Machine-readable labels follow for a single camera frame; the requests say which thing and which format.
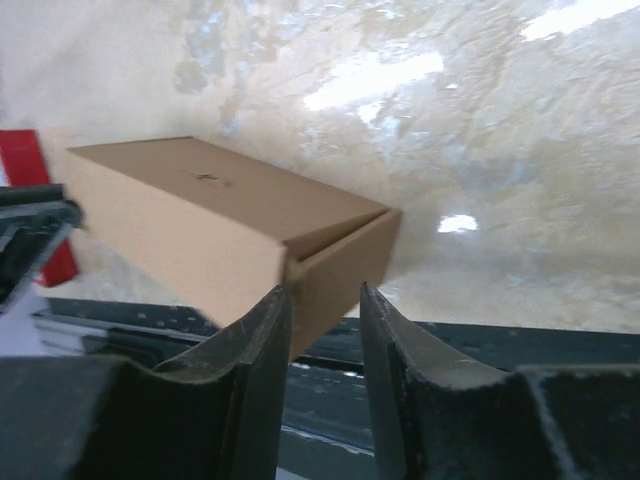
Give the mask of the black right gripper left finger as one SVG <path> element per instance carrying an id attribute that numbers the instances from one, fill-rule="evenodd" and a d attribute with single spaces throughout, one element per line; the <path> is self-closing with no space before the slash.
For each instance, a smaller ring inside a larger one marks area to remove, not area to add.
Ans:
<path id="1" fill-rule="evenodd" d="M 154 368 L 120 355 L 1 361 L 5 479 L 272 479 L 287 289 Z"/>

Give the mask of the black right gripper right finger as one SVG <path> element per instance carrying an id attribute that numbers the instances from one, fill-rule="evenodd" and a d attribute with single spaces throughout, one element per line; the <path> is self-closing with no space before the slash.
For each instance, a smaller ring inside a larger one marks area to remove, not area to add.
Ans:
<path id="1" fill-rule="evenodd" d="M 382 479 L 635 479 L 634 364 L 505 372 L 360 292 L 364 378 Z"/>

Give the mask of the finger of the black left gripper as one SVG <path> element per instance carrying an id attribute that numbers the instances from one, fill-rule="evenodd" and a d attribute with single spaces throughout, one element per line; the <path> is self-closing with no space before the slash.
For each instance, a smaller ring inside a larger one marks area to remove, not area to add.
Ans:
<path id="1" fill-rule="evenodd" d="M 63 184 L 1 188 L 1 303 L 14 304 L 83 221 Z"/>

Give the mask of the brown cardboard box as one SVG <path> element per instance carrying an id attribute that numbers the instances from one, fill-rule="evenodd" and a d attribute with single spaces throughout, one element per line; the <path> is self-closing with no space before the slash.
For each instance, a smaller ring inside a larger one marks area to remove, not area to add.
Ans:
<path id="1" fill-rule="evenodd" d="M 383 281 L 399 210 L 180 137 L 75 147 L 66 187 L 87 231 L 220 327 L 290 289 L 302 355 Z"/>

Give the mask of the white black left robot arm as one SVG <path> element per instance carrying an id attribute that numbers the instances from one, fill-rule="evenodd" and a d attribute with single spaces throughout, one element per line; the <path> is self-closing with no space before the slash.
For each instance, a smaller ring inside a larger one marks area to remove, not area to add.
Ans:
<path id="1" fill-rule="evenodd" d="M 62 184 L 1 188 L 1 355 L 42 356 L 33 315 L 48 302 L 34 280 L 74 228 L 79 205 Z"/>

